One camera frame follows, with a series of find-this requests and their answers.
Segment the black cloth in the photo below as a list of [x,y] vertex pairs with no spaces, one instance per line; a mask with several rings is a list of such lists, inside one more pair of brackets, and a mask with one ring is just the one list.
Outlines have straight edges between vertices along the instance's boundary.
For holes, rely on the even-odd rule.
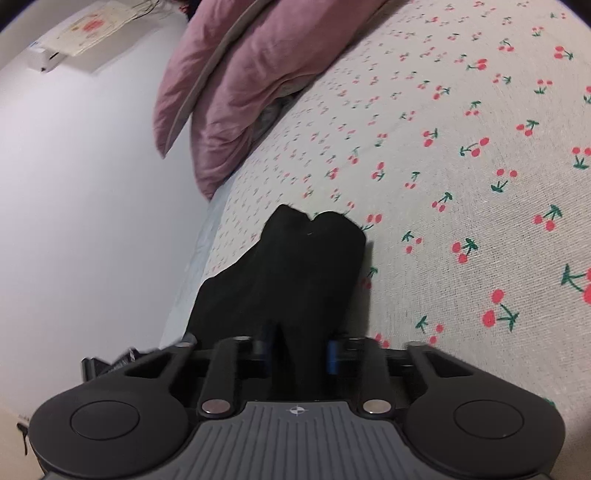
[[324,212],[310,220],[279,205],[260,240],[203,283],[187,331],[212,348],[271,325],[275,348],[290,365],[291,400],[317,397],[327,341],[342,328],[364,252],[365,234],[345,216]]

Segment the paper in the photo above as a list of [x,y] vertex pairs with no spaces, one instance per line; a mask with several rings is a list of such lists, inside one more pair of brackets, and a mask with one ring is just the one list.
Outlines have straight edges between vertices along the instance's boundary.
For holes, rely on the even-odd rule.
[[41,43],[51,50],[75,57],[119,30],[135,15],[132,9],[111,0],[64,30],[43,38]]

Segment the pink pillow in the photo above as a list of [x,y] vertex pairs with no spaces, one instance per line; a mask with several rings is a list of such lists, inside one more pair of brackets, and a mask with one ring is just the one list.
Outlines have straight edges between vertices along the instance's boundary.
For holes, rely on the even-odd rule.
[[326,70],[383,3],[279,0],[250,25],[210,76],[193,112],[191,152],[207,198],[248,154],[262,110],[292,83],[301,88]]
[[232,42],[271,0],[203,0],[189,22],[158,90],[156,147],[165,156],[195,107],[207,78]]

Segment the blue part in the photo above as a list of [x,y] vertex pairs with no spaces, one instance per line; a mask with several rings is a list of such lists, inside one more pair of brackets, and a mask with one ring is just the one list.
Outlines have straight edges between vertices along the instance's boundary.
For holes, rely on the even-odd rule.
[[326,371],[329,375],[336,375],[338,373],[336,352],[337,342],[336,340],[330,340],[326,352]]

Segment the bedsheet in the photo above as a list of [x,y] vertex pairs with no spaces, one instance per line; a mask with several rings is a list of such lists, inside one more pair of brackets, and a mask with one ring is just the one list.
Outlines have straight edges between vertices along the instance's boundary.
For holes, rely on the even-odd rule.
[[556,0],[390,12],[243,165],[204,278],[279,203],[347,215],[369,241],[351,329],[546,398],[567,424],[556,478],[591,478],[589,45]]

